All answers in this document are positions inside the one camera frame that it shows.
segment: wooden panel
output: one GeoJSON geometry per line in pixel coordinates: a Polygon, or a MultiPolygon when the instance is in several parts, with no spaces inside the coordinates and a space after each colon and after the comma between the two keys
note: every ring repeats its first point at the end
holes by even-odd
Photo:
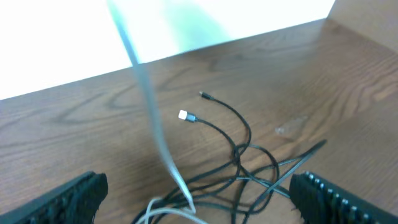
{"type": "MultiPolygon", "coordinates": [[[[235,141],[244,139],[234,114],[198,96],[204,90],[242,113],[252,127],[253,143],[277,159],[308,149],[326,134],[330,144],[305,168],[397,213],[396,201],[387,194],[396,177],[380,175],[393,172],[387,166],[374,166],[385,163],[388,154],[394,156],[386,165],[397,162],[391,140],[397,135],[395,117],[389,115],[395,108],[388,106],[398,90],[397,62],[398,55],[387,48],[332,21],[316,21],[146,67],[157,89],[171,153],[185,178],[226,162],[230,149],[216,131],[178,120],[180,109],[215,123],[235,141]],[[364,113],[381,107],[378,101],[385,99],[388,107],[380,116],[377,110],[364,113]],[[340,125],[349,127],[336,129],[340,125]],[[384,128],[388,141],[378,133],[384,128]],[[364,171],[369,175],[361,185],[364,171]],[[386,193],[376,198],[381,180],[386,193]]],[[[141,98],[131,69],[125,69],[0,102],[0,213],[86,170],[108,176],[109,194],[96,223],[129,223],[152,197],[174,188],[152,142],[141,98]]],[[[248,151],[243,161],[248,169],[269,162],[256,151],[248,151]]],[[[244,200],[254,200],[261,190],[250,184],[244,200]]],[[[232,197],[232,190],[224,196],[232,197]]],[[[292,208],[276,196],[249,221],[297,223],[299,214],[292,208]]],[[[211,223],[229,222],[222,211],[200,208],[198,215],[211,223]]],[[[186,222],[177,217],[168,221],[186,222]]]]}
{"type": "Polygon", "coordinates": [[[336,0],[329,18],[398,52],[398,1],[336,0]]]}

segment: cable connector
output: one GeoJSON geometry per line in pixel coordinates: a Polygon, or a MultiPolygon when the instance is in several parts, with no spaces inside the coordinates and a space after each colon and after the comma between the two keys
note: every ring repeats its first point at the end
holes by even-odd
{"type": "Polygon", "coordinates": [[[207,94],[207,93],[204,93],[204,92],[200,91],[199,94],[200,94],[200,96],[201,96],[202,98],[204,98],[204,99],[207,99],[207,100],[214,100],[214,98],[213,98],[212,96],[210,96],[209,94],[207,94]]]}
{"type": "Polygon", "coordinates": [[[178,114],[178,118],[195,123],[197,121],[197,116],[194,115],[193,113],[186,112],[184,110],[180,110],[180,113],[178,114]]]}

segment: tangled black cable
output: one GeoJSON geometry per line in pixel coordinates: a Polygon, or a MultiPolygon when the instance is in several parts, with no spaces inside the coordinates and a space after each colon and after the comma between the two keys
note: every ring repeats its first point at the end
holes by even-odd
{"type": "MultiPolygon", "coordinates": [[[[238,116],[238,118],[243,122],[243,125],[246,127],[247,132],[248,132],[248,139],[245,143],[236,145],[234,143],[234,141],[223,131],[221,130],[219,127],[215,126],[214,124],[211,124],[210,122],[207,122],[205,120],[202,120],[200,118],[197,118],[194,114],[191,113],[187,113],[186,111],[184,111],[184,117],[183,119],[189,121],[189,122],[199,122],[199,123],[203,123],[211,128],[216,129],[218,132],[220,132],[229,142],[229,144],[231,145],[232,148],[232,156],[233,158],[223,164],[222,166],[219,166],[215,169],[212,169],[208,172],[205,172],[203,174],[197,175],[191,179],[186,180],[185,182],[188,184],[191,184],[193,182],[196,182],[200,179],[203,179],[205,177],[208,177],[209,175],[213,175],[225,168],[227,168],[228,166],[235,165],[236,166],[236,173],[234,176],[232,177],[227,177],[225,179],[216,181],[212,184],[207,184],[207,185],[203,185],[200,187],[194,187],[190,189],[190,192],[197,192],[199,190],[205,190],[208,189],[210,187],[219,185],[219,184],[223,184],[220,188],[216,189],[216,190],[212,190],[209,191],[207,193],[204,194],[200,194],[200,195],[193,195],[193,199],[194,199],[194,204],[197,206],[203,206],[203,207],[211,207],[211,208],[217,208],[217,209],[221,209],[221,210],[226,210],[227,212],[231,213],[231,223],[235,224],[236,223],[236,214],[243,214],[244,215],[244,220],[243,220],[243,224],[247,223],[250,215],[254,215],[254,214],[258,214],[260,212],[262,212],[267,205],[269,204],[269,202],[271,201],[271,197],[272,194],[274,192],[277,192],[278,194],[281,194],[287,198],[289,197],[289,191],[283,187],[280,186],[280,184],[290,175],[292,174],[299,166],[301,166],[305,161],[307,161],[315,152],[317,152],[319,150],[319,148],[321,148],[323,145],[325,145],[326,140],[322,140],[318,143],[316,143],[316,145],[314,145],[313,147],[311,147],[307,152],[304,152],[303,154],[297,156],[294,159],[285,159],[283,161],[277,162],[275,157],[266,149],[264,149],[261,146],[257,146],[257,145],[253,145],[250,144],[251,142],[251,128],[248,124],[248,122],[232,107],[230,107],[230,105],[227,105],[226,103],[217,100],[215,98],[213,98],[212,96],[210,96],[209,94],[203,93],[201,92],[201,97],[205,98],[207,100],[211,100],[214,102],[217,102],[225,107],[227,107],[228,109],[230,109],[234,114],[236,114],[236,116],[238,116]],[[260,167],[252,172],[249,172],[248,170],[246,170],[242,164],[241,164],[241,156],[242,154],[246,151],[247,148],[255,148],[258,149],[264,153],[267,154],[267,156],[269,157],[269,159],[271,160],[272,164],[271,165],[267,165],[267,166],[263,166],[260,167]],[[279,166],[282,165],[286,165],[286,164],[290,164],[291,162],[294,161],[298,161],[294,166],[292,166],[288,171],[286,171],[284,174],[280,175],[280,171],[279,171],[279,166]],[[275,169],[275,182],[270,181],[270,180],[266,180],[266,179],[262,179],[262,178],[258,178],[255,175],[258,174],[259,172],[262,172],[264,170],[269,170],[269,169],[275,169]],[[221,191],[227,189],[230,185],[232,185],[235,181],[237,180],[241,180],[242,182],[239,185],[238,188],[238,193],[237,196],[234,200],[234,202],[232,203],[231,207],[227,207],[224,205],[220,205],[217,203],[212,203],[212,202],[204,202],[198,199],[201,198],[206,198],[206,197],[211,197],[211,196],[217,196],[218,193],[220,193],[221,191]],[[260,194],[258,196],[258,198],[249,206],[248,210],[242,210],[239,209],[239,203],[243,194],[244,189],[247,186],[247,183],[249,181],[255,181],[258,184],[264,186],[266,189],[265,191],[263,191],[262,194],[260,194]]],[[[186,207],[188,205],[188,202],[185,200],[184,196],[182,193],[179,193],[179,188],[175,188],[174,190],[172,190],[169,194],[167,194],[161,201],[156,202],[155,204],[153,204],[153,208],[161,208],[161,207],[165,207],[165,206],[172,206],[173,208],[183,208],[186,207]]],[[[143,209],[138,215],[137,217],[131,222],[131,223],[136,223],[140,217],[142,217],[145,214],[146,210],[143,209]]],[[[168,215],[168,213],[164,213],[159,215],[155,220],[154,223],[158,223],[163,217],[165,217],[166,215],[168,215]]],[[[153,217],[149,218],[149,223],[152,223],[153,221],[153,217]]]]}

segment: black cord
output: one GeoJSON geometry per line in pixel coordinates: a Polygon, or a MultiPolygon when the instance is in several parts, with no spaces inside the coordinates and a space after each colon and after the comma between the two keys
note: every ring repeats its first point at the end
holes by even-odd
{"type": "MultiPolygon", "coordinates": [[[[218,180],[211,184],[191,188],[190,192],[193,193],[193,192],[197,192],[200,190],[206,190],[210,187],[214,187],[216,185],[222,184],[222,186],[216,190],[212,190],[212,191],[209,191],[209,192],[206,192],[203,194],[193,195],[192,197],[194,199],[195,206],[210,207],[210,208],[225,210],[225,211],[231,213],[231,223],[232,224],[236,223],[236,215],[242,214],[242,215],[244,215],[243,224],[245,224],[248,221],[250,215],[258,214],[258,213],[262,212],[267,207],[267,205],[271,201],[271,197],[274,192],[277,192],[278,194],[281,194],[287,198],[290,198],[289,191],[287,189],[281,187],[280,184],[289,175],[291,175],[299,166],[301,166],[305,161],[307,161],[310,157],[312,157],[313,154],[319,150],[319,148],[321,148],[323,145],[325,145],[326,140],[322,140],[322,141],[316,143],[316,145],[311,147],[311,149],[309,149],[307,152],[304,152],[303,154],[297,156],[296,158],[285,159],[283,161],[277,162],[275,157],[267,149],[264,149],[261,146],[250,144],[251,128],[250,128],[248,122],[234,108],[232,108],[230,105],[227,105],[226,103],[224,103],[220,100],[213,98],[212,96],[210,96],[206,93],[201,92],[201,96],[202,96],[202,98],[219,103],[219,104],[227,107],[229,110],[231,110],[242,121],[243,125],[246,128],[246,131],[248,132],[248,137],[247,137],[247,140],[245,143],[236,145],[235,142],[219,127],[215,126],[214,124],[212,124],[208,121],[197,118],[194,114],[190,114],[190,113],[187,113],[184,111],[185,114],[187,114],[186,118],[185,118],[187,121],[192,122],[192,123],[194,123],[194,122],[203,123],[213,129],[217,130],[219,133],[221,133],[226,138],[226,140],[229,142],[229,144],[231,145],[232,156],[233,156],[233,159],[231,159],[229,162],[223,164],[222,166],[219,166],[219,167],[209,170],[203,174],[199,174],[191,179],[186,180],[185,182],[187,183],[187,185],[191,184],[193,182],[196,182],[198,180],[201,180],[205,177],[208,177],[210,175],[213,175],[213,174],[229,167],[230,165],[236,166],[236,173],[235,173],[235,175],[233,175],[231,177],[227,177],[227,178],[218,180]],[[248,148],[258,149],[258,150],[264,152],[269,157],[272,164],[257,168],[256,170],[249,172],[242,166],[241,160],[240,160],[240,157],[248,148]],[[280,175],[279,166],[290,164],[295,161],[298,161],[298,162],[296,162],[296,164],[294,166],[292,166],[287,172],[280,175]],[[275,170],[275,182],[256,177],[256,174],[258,174],[264,170],[269,170],[269,169],[275,170]],[[217,196],[220,192],[227,189],[230,185],[232,185],[236,181],[241,181],[241,183],[240,183],[238,192],[234,198],[234,201],[232,202],[231,207],[220,205],[217,203],[204,202],[204,201],[198,200],[201,198],[217,196]],[[240,206],[239,203],[241,201],[242,194],[243,194],[244,189],[246,188],[247,183],[249,181],[254,181],[254,182],[264,186],[266,189],[249,206],[249,209],[247,209],[247,210],[239,209],[239,206],[240,206]]],[[[163,198],[163,200],[153,204],[152,208],[155,209],[155,208],[161,208],[161,207],[165,207],[165,206],[172,206],[173,208],[183,208],[183,207],[188,206],[188,202],[185,200],[183,194],[181,192],[179,192],[179,188],[177,187],[177,188],[173,189],[169,194],[167,194],[163,198]]],[[[140,217],[145,215],[145,212],[146,212],[146,208],[143,209],[131,223],[136,223],[140,219],[140,217]]],[[[158,223],[166,215],[168,215],[168,213],[159,215],[154,220],[154,223],[158,223]]],[[[149,223],[152,223],[152,221],[153,221],[153,217],[150,217],[149,223]]]]}

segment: connector tip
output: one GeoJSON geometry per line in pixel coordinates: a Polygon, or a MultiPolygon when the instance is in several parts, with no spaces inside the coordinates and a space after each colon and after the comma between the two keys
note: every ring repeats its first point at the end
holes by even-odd
{"type": "Polygon", "coordinates": [[[184,110],[180,110],[180,113],[178,114],[178,118],[185,120],[187,118],[188,112],[184,110]]]}

